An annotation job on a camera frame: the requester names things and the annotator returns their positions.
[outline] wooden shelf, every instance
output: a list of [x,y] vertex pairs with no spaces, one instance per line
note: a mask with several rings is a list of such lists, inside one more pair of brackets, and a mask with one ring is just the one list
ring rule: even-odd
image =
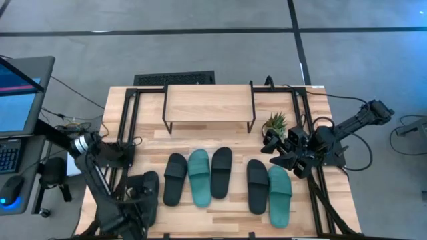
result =
[[177,122],[255,121],[254,92],[249,85],[169,85],[163,120]]

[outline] blue light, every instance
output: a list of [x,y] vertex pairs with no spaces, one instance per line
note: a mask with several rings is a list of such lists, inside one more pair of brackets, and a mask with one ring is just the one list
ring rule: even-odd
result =
[[18,197],[14,203],[10,204],[9,206],[0,205],[0,208],[2,208],[3,210],[15,210],[20,205],[21,205],[21,197]]

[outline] black plastic bracket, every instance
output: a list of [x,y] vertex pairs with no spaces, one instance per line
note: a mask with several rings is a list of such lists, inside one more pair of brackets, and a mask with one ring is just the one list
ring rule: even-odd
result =
[[249,233],[249,240],[255,240],[255,233],[254,232]]
[[264,86],[270,86],[271,90],[275,89],[273,79],[269,75],[266,78],[266,82],[264,83]]

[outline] computer mouse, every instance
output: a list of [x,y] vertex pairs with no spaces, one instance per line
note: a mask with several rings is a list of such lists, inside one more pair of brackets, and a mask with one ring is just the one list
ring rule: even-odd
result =
[[24,178],[20,175],[10,177],[0,190],[0,203],[3,206],[9,206],[14,203],[19,196]]

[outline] gray floor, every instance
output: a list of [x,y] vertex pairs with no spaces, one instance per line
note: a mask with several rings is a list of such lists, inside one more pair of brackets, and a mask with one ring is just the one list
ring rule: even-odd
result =
[[[422,0],[294,0],[300,27],[427,26]],[[12,0],[0,19],[0,31],[99,31],[216,27],[290,27],[286,1]],[[396,112],[382,127],[359,132],[374,152],[372,167],[350,173],[350,185],[362,230],[367,235],[423,239],[427,235],[425,157],[407,157],[388,145],[398,117],[427,114],[427,32],[304,33],[304,51],[312,85],[327,92],[381,99]],[[53,75],[104,105],[112,85],[131,85],[135,74],[214,70],[217,83],[276,82],[303,84],[292,33],[209,34],[109,37],[2,37],[0,54],[10,57],[52,55]],[[359,103],[329,99],[336,122],[353,115]],[[76,117],[102,114],[52,81],[44,107]],[[52,125],[62,123],[49,116]],[[395,139],[399,149],[423,151],[417,133]],[[349,167],[368,161],[365,146],[348,138]],[[2,239],[68,237],[77,223],[84,185],[72,179],[75,200],[62,202],[48,191],[48,219],[24,215],[5,218]],[[24,225],[19,231],[13,228]]]

